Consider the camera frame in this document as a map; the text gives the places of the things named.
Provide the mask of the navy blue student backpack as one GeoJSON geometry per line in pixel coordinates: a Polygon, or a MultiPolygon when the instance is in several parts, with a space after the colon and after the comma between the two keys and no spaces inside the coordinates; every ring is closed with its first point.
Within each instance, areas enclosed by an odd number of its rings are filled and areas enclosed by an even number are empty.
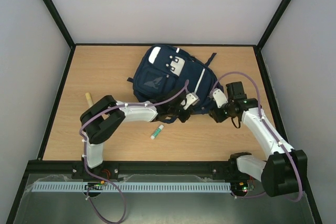
{"type": "Polygon", "coordinates": [[[209,97],[212,87],[223,91],[223,86],[216,83],[217,77],[209,65],[217,53],[212,53],[205,62],[201,62],[179,47],[155,44],[143,56],[132,83],[133,94],[139,102],[167,99],[174,91],[180,91],[188,80],[187,89],[194,92],[199,101],[192,106],[191,114],[208,114],[217,107],[209,97]]]}

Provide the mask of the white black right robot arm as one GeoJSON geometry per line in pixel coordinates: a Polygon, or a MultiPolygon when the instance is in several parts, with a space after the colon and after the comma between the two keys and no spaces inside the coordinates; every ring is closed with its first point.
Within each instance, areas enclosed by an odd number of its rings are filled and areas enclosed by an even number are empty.
{"type": "Polygon", "coordinates": [[[216,103],[210,116],[217,123],[237,119],[234,127],[247,126],[265,153],[265,161],[250,153],[233,154],[230,174],[236,178],[247,174],[258,180],[270,197],[292,193],[301,197],[307,175],[307,156],[304,151],[294,149],[277,132],[259,100],[248,98],[241,82],[227,84],[226,91],[215,88],[209,96],[216,103]]]}

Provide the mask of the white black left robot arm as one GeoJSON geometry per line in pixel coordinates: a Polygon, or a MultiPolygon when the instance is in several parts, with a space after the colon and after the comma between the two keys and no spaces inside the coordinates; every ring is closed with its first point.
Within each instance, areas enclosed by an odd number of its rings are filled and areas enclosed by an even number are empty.
{"type": "Polygon", "coordinates": [[[103,163],[103,146],[122,123],[169,123],[190,117],[192,105],[197,102],[193,93],[182,92],[165,101],[126,103],[107,95],[90,107],[80,117],[79,134],[83,137],[85,165],[92,169],[103,163]]]}

